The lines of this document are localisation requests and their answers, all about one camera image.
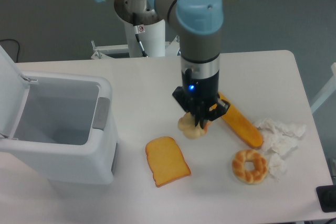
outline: white table leg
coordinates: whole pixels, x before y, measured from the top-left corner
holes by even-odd
[[[311,113],[314,113],[326,99],[336,90],[336,78],[332,76],[323,88],[315,95],[311,101]]]

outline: white paper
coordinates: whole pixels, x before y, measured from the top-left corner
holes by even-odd
[[[276,180],[279,180],[286,170],[287,165],[285,161],[282,160],[277,153],[274,153],[268,162],[269,173],[273,175]]]
[[[306,131],[306,125],[298,123],[285,124],[270,118],[254,123],[264,139],[261,146],[265,154],[271,154],[268,170],[276,180],[285,173],[287,165],[283,158],[294,148],[298,147],[298,139]]]

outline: black cord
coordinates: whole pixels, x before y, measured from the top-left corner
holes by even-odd
[[[17,41],[16,39],[0,39],[0,42],[3,41],[13,41],[15,43],[17,43],[17,53],[16,53],[16,63],[19,62],[19,53],[20,53],[20,43],[19,41]]]
[[[133,27],[134,27],[134,26],[136,26],[136,24],[137,24],[137,21],[136,21],[136,13],[133,13],[133,17],[132,17],[132,19],[133,19],[132,23],[133,23]],[[139,44],[139,46],[140,46],[140,50],[141,50],[141,53],[142,53],[142,57],[148,57],[148,54],[146,54],[145,49],[143,48],[142,43],[141,43],[141,41],[140,41],[139,34],[135,34],[135,38],[136,38],[136,40],[137,40],[137,42],[138,42],[138,44]]]
[[[336,220],[336,218],[332,218],[332,219],[328,220],[325,224],[330,224],[330,223],[332,223],[334,220]]]

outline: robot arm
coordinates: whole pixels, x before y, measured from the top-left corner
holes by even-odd
[[[230,106],[218,95],[222,0],[149,2],[180,36],[183,85],[176,88],[173,97],[195,117],[195,126],[200,123],[204,128],[208,120],[224,115]]]

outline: donut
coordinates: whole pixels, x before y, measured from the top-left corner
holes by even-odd
[[[253,162],[254,169],[247,170],[245,162]],[[256,185],[262,182],[268,173],[267,161],[256,150],[241,150],[232,161],[232,170],[240,181]]]

